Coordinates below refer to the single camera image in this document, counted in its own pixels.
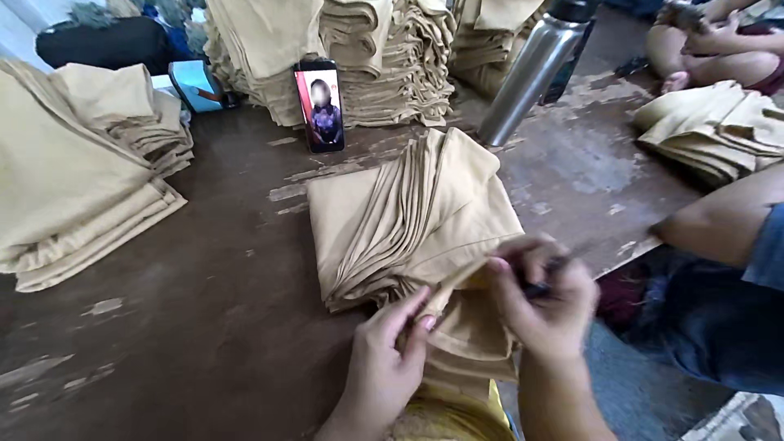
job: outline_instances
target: phone screen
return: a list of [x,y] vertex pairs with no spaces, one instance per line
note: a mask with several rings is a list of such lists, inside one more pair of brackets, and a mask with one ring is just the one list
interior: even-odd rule
[[345,140],[337,70],[296,70],[294,77],[310,151],[343,150]]

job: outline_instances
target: fingernail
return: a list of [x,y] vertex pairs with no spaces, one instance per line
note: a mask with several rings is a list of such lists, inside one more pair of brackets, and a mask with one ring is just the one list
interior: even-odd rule
[[501,257],[490,257],[488,259],[488,266],[494,272],[504,272],[509,271],[510,269],[509,262],[505,261]]
[[436,318],[432,315],[425,315],[419,322],[422,323],[426,330],[432,330],[433,326],[436,325]]

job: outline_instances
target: black bag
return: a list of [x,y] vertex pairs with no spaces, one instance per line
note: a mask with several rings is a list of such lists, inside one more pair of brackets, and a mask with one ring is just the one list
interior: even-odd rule
[[144,63],[150,75],[166,75],[172,61],[166,30],[145,16],[120,18],[101,29],[56,24],[38,34],[35,51],[55,69],[67,63],[108,69]]

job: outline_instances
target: black bottle cap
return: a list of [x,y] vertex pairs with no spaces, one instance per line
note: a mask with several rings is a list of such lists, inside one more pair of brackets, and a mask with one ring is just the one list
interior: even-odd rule
[[598,7],[598,0],[555,0],[547,13],[563,21],[588,23]]

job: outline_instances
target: metal water bottle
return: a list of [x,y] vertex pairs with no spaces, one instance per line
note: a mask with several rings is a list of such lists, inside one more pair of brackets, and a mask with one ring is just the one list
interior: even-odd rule
[[596,0],[555,0],[536,24],[482,121],[477,135],[504,145],[572,54],[596,12]]

